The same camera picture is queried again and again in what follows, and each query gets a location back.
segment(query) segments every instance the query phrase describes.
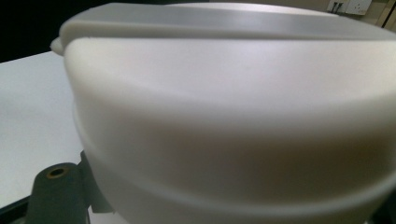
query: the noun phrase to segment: white table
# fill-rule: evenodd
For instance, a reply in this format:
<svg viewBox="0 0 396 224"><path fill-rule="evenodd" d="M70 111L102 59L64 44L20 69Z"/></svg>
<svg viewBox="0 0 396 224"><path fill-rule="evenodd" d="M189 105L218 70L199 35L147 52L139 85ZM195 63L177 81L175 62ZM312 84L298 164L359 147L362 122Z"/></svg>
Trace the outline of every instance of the white table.
<svg viewBox="0 0 396 224"><path fill-rule="evenodd" d="M28 196L43 169L80 161L72 104L62 57L47 52L0 63L0 208ZM91 220L125 223L117 214Z"/></svg>

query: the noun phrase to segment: round container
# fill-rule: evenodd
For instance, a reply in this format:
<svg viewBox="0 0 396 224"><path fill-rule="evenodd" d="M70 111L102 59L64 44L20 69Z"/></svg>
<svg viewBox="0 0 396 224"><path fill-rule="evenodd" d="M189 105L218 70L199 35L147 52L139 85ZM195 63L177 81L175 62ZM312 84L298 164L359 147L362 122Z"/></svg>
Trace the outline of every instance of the round container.
<svg viewBox="0 0 396 224"><path fill-rule="evenodd" d="M131 223L361 224L396 183L395 50L81 38L64 58L95 179Z"/></svg>

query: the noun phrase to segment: electrical socket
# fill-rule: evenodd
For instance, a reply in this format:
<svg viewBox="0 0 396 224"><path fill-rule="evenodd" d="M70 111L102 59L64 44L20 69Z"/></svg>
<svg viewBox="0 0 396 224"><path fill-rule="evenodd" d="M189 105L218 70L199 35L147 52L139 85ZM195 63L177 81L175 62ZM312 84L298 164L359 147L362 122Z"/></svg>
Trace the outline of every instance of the electrical socket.
<svg viewBox="0 0 396 224"><path fill-rule="evenodd" d="M346 12L347 7L348 7L349 0L331 0L329 5L327 6L327 11L332 12L332 13L340 13L340 12Z"/></svg>
<svg viewBox="0 0 396 224"><path fill-rule="evenodd" d="M349 0L346 13L355 15L365 15L372 0Z"/></svg>

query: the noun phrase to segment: white plastic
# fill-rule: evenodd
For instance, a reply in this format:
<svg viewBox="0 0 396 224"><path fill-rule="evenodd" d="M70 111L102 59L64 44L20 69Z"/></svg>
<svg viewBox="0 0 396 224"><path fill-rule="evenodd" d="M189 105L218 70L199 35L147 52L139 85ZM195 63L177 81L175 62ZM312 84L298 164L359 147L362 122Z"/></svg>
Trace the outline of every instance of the white plastic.
<svg viewBox="0 0 396 224"><path fill-rule="evenodd" d="M396 184L395 51L80 38L64 58L95 179L131 223L361 224Z"/></svg>
<svg viewBox="0 0 396 224"><path fill-rule="evenodd" d="M390 40L395 35L345 17L244 4L107 4L77 14L60 30L64 50L82 37Z"/></svg>
<svg viewBox="0 0 396 224"><path fill-rule="evenodd" d="M280 13L290 15L305 15L305 16L321 16L321 17L337 17L335 14L324 13L314 10L296 8L296 7L279 7L271 5L259 5L248 3L185 3L170 5L172 7L200 7L200 8L217 8L217 9L230 9L251 12L268 12Z"/></svg>
<svg viewBox="0 0 396 224"><path fill-rule="evenodd" d="M58 55L62 55L64 53L64 47L62 46L60 37L57 37L50 43L50 49Z"/></svg>

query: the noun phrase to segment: black metal bracket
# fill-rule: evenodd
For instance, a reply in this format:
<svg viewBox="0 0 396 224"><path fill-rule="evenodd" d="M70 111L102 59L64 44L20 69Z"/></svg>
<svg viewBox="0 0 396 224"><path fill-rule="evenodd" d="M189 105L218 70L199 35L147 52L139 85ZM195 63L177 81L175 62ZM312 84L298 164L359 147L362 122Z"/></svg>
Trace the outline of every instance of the black metal bracket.
<svg viewBox="0 0 396 224"><path fill-rule="evenodd" d="M94 181L84 152L81 152L78 165L56 164L36 176L26 224L90 223L90 206L94 213L113 211Z"/></svg>

